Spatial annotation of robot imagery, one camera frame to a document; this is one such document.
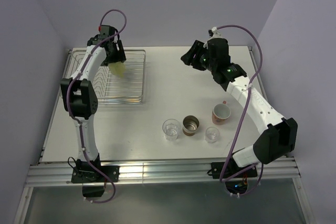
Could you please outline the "pink patterned ceramic mug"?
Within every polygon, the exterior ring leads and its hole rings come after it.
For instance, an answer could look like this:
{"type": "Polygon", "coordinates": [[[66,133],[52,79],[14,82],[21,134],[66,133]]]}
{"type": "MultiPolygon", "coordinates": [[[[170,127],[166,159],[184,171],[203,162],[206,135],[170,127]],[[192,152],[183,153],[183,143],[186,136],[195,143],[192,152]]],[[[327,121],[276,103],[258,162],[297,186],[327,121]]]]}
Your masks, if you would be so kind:
{"type": "Polygon", "coordinates": [[[226,101],[219,103],[213,107],[212,122],[215,125],[223,125],[225,121],[231,116],[231,109],[226,101]]]}

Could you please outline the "pale yellow plastic mug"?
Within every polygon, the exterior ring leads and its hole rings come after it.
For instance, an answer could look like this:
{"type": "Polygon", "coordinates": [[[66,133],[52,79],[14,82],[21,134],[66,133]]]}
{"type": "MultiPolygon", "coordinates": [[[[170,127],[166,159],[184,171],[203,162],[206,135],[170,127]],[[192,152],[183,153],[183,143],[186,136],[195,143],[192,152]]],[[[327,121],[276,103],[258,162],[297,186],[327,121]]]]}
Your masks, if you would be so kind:
{"type": "Polygon", "coordinates": [[[112,75],[123,78],[125,72],[125,64],[123,62],[113,62],[108,64],[108,68],[112,75]]]}

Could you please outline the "large clear plastic tumbler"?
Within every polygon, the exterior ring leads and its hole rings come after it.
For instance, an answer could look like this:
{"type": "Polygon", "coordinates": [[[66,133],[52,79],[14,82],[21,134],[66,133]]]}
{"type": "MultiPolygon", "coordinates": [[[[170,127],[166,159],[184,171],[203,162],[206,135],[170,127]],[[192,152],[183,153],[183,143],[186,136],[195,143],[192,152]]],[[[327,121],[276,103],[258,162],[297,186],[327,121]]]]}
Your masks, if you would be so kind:
{"type": "Polygon", "coordinates": [[[163,123],[162,130],[168,141],[175,141],[180,134],[181,125],[176,119],[168,119],[163,123]]]}

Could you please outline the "aluminium rail frame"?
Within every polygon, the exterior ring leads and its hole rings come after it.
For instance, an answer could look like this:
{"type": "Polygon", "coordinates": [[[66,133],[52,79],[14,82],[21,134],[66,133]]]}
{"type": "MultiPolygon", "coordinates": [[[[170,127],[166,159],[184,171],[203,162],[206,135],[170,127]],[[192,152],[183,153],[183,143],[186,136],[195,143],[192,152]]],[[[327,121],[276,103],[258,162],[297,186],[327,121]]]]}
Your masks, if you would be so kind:
{"type": "Polygon", "coordinates": [[[180,57],[187,47],[129,47],[145,50],[142,103],[99,106],[94,117],[96,145],[104,166],[119,166],[119,184],[203,182],[212,162],[227,156],[242,106],[209,72],[185,66],[180,57]],[[212,122],[213,107],[223,101],[231,116],[223,125],[212,122]],[[199,127],[193,136],[182,130],[183,119],[193,115],[199,127]],[[168,141],[162,125],[176,119],[181,125],[175,141],[168,141]],[[205,141],[208,127],[220,137],[205,141]]]}

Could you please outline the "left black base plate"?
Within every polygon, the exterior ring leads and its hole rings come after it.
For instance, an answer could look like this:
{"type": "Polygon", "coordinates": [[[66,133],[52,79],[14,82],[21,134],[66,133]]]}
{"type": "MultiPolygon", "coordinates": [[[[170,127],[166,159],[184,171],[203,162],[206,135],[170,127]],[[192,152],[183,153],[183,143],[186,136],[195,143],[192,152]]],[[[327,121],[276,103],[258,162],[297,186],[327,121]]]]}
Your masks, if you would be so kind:
{"type": "MultiPolygon", "coordinates": [[[[113,182],[117,182],[119,179],[119,166],[101,166],[100,171],[107,175],[113,182]]],[[[71,183],[106,183],[108,180],[99,172],[94,170],[91,166],[74,170],[71,177],[71,183]]]]}

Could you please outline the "small clear plastic glass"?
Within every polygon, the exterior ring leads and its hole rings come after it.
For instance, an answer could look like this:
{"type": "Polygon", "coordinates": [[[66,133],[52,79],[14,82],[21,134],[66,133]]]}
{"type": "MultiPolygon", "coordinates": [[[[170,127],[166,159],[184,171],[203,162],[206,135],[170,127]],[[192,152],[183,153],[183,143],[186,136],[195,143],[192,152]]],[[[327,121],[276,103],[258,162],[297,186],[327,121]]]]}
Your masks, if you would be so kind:
{"type": "Polygon", "coordinates": [[[207,143],[215,143],[220,137],[220,132],[216,127],[208,127],[205,131],[205,141],[207,143]]]}

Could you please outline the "brown metal-lined cup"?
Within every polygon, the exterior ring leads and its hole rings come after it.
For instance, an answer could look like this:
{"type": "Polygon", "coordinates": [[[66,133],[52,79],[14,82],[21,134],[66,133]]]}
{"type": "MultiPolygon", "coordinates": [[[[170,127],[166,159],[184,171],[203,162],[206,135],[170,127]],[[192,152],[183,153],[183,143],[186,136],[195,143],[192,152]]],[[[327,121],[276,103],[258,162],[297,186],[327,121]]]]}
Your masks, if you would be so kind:
{"type": "Polygon", "coordinates": [[[196,133],[196,131],[197,131],[198,127],[199,127],[199,124],[200,124],[199,120],[195,116],[193,116],[193,115],[186,116],[183,119],[183,122],[182,122],[183,133],[186,136],[193,136],[196,133]]]}

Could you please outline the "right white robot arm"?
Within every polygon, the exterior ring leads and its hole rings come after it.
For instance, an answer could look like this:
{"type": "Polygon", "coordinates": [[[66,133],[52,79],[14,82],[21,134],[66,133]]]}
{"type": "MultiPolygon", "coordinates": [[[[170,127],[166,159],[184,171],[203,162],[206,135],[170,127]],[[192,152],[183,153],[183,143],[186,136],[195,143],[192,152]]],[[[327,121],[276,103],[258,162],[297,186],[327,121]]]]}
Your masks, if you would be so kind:
{"type": "Polygon", "coordinates": [[[194,69],[211,72],[213,79],[228,92],[253,120],[260,133],[256,142],[236,151],[227,164],[228,173],[240,176],[248,165],[269,164],[290,153],[295,148],[298,124],[277,112],[252,86],[247,73],[233,63],[229,55],[228,41],[213,38],[207,43],[195,41],[181,60],[194,69]]]}

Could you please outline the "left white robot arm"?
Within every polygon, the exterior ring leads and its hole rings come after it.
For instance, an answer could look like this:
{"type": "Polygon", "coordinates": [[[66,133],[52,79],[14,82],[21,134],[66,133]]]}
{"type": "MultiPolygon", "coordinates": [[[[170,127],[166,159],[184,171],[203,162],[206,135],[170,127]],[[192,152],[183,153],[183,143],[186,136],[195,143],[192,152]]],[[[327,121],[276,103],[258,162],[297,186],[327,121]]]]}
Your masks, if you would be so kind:
{"type": "Polygon", "coordinates": [[[107,178],[102,172],[95,142],[93,122],[98,98],[92,82],[101,66],[125,61],[120,36],[96,35],[89,39],[85,56],[76,71],[71,77],[61,80],[64,108],[74,121],[79,146],[72,183],[97,182],[107,178]]]}

